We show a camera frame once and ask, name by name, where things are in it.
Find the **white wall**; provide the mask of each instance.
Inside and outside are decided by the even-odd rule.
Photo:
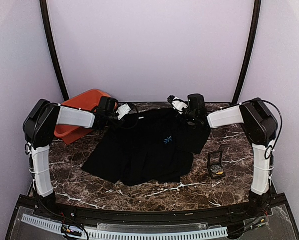
[[[274,182],[299,227],[299,0],[262,1],[259,28],[241,100],[261,97],[282,111]]]
[[[119,101],[232,101],[254,0],[48,3],[71,97],[99,88]]]
[[[31,177],[23,122],[40,98],[61,102],[38,0],[0,0],[0,240]]]

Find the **blue logo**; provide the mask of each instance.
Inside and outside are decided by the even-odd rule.
[[[173,141],[172,136],[169,136],[168,138],[165,138],[164,143],[168,144],[168,143],[170,143],[172,141]]]

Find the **orange basket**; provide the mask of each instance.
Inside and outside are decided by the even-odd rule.
[[[62,105],[91,111],[99,105],[101,97],[104,96],[111,97],[106,92],[98,89],[92,89],[64,102]],[[57,125],[54,134],[57,138],[63,139],[63,141],[68,145],[93,131],[93,129],[80,126]]]

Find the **cable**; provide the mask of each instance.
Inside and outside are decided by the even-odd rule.
[[[80,225],[79,225],[76,221],[74,221],[73,219],[70,219],[70,218],[68,218],[68,217],[59,215],[59,214],[57,214],[57,213],[55,213],[55,212],[52,212],[51,210],[49,210],[49,209],[42,203],[42,201],[41,201],[40,199],[38,199],[38,202],[39,202],[39,204],[40,204],[45,210],[47,210],[49,213],[55,215],[56,217],[59,217],[59,218],[62,218],[62,219],[66,219],[66,220],[68,220],[68,221],[71,221],[75,227],[77,227],[77,228],[79,228],[80,230],[82,230],[83,232],[85,232],[86,237],[87,237],[87,240],[90,240],[90,236],[89,236],[88,232],[85,230],[85,228],[84,228],[83,226],[80,226]]]
[[[260,99],[260,100],[249,100],[249,101],[245,101],[245,102],[243,102],[242,104],[252,103],[252,102],[261,102],[261,103],[269,104],[269,105],[271,105],[272,107],[274,107],[274,108],[276,109],[276,111],[278,112],[278,114],[279,114],[279,118],[280,118],[280,127],[279,127],[279,132],[278,132],[277,137],[276,137],[276,141],[275,141],[274,145],[273,145],[272,147],[269,146],[269,147],[267,148],[266,152],[265,152],[265,159],[269,159],[269,158],[271,157],[272,154],[270,154],[268,157],[266,156],[266,154],[267,154],[267,151],[268,151],[268,149],[269,149],[270,147],[271,147],[271,152],[273,152],[274,149],[275,149],[275,147],[276,147],[276,144],[278,143],[278,140],[279,140],[279,138],[280,138],[280,136],[281,136],[282,129],[283,129],[283,116],[282,116],[282,113],[281,113],[281,111],[279,110],[279,108],[278,108],[274,103],[272,103],[272,102],[270,102],[270,101],[267,101],[267,100],[262,100],[262,99]]]
[[[122,127],[121,125],[117,124],[114,120],[109,119],[108,116],[103,115],[103,114],[101,114],[101,113],[95,111],[95,110],[96,110],[96,107],[94,107],[92,110],[85,110],[85,109],[79,109],[79,108],[77,108],[77,107],[72,107],[72,106],[65,106],[65,105],[61,105],[61,106],[62,106],[62,107],[66,107],[66,108],[71,108],[71,109],[81,110],[81,111],[85,111],[85,112],[92,113],[92,114],[94,114],[94,115],[101,116],[101,117],[107,119],[108,121],[110,121],[113,125],[117,126],[117,127],[120,128],[120,129],[130,130],[130,129],[135,128],[135,127],[137,126],[137,124],[139,123],[140,113],[139,113],[139,110],[138,110],[138,108],[136,107],[135,104],[133,104],[133,103],[128,103],[128,104],[131,105],[132,107],[134,107],[134,109],[136,110],[136,113],[137,113],[137,115],[136,115],[136,116],[137,116],[136,122],[135,122],[135,124],[134,124],[133,126],[131,126],[131,127]]]
[[[279,110],[279,108],[272,102],[270,101],[267,101],[267,100],[262,100],[262,99],[254,99],[254,100],[247,100],[247,101],[244,101],[242,103],[238,103],[238,104],[235,104],[235,105],[231,105],[231,106],[227,106],[227,107],[223,107],[221,108],[219,111],[221,110],[225,110],[225,109],[229,109],[229,108],[232,108],[232,107],[236,107],[236,106],[240,106],[240,105],[243,105],[243,104],[247,104],[247,103],[266,103],[266,104],[269,104],[271,105],[272,107],[274,107],[276,109],[276,111],[278,112],[279,114],[279,118],[280,118],[280,127],[279,127],[279,132],[277,134],[277,137],[276,137],[276,140],[275,140],[275,143],[274,145],[269,145],[266,149],[266,152],[265,152],[265,159],[268,160],[271,158],[274,150],[275,150],[275,147],[276,147],[276,144],[278,143],[279,139],[280,139],[280,136],[281,136],[281,133],[282,133],[282,129],[283,129],[283,116],[282,116],[282,113],[281,111]],[[268,150],[271,150],[271,154],[269,156],[267,156],[268,154]]]
[[[120,128],[120,129],[123,129],[123,130],[131,130],[131,129],[135,128],[135,127],[139,124],[140,112],[139,112],[138,108],[137,108],[136,105],[133,104],[133,103],[129,103],[129,105],[131,105],[132,107],[134,107],[134,109],[135,109],[135,111],[136,111],[136,117],[137,117],[137,119],[136,119],[136,122],[135,122],[135,124],[134,124],[133,126],[130,126],[130,127],[123,127],[123,126],[117,124],[117,123],[116,123],[115,121],[113,121],[112,119],[109,119],[109,121],[110,121],[113,125],[117,126],[117,127]]]
[[[268,207],[271,205],[271,202],[272,202],[272,198],[270,199],[269,204],[267,204],[266,208],[264,208],[263,211],[260,212],[260,213],[254,218],[253,221],[251,221],[249,224],[247,224],[247,225],[245,225],[245,226],[243,226],[243,227],[241,227],[241,228],[239,228],[239,229],[237,229],[237,230],[235,230],[235,231],[233,231],[233,232],[228,233],[228,235],[240,235],[240,234],[244,234],[244,233],[246,233],[246,232],[248,232],[248,231],[253,230],[254,227],[255,227],[256,225],[260,224],[259,219],[263,217],[263,216],[262,216],[262,213],[263,213],[263,212],[266,214]]]

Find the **brown marble surface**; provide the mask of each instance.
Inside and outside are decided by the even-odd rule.
[[[170,107],[168,103],[137,103],[140,111]],[[226,107],[207,103],[208,111]],[[239,125],[212,129],[201,154],[194,155],[190,174],[181,183],[151,181],[138,186],[113,184],[81,170],[102,140],[94,131],[66,145],[61,139],[50,146],[50,172],[57,202],[67,205],[117,211],[182,211],[229,206],[248,201],[253,181],[253,150]],[[223,150],[226,177],[211,179],[209,152]]]

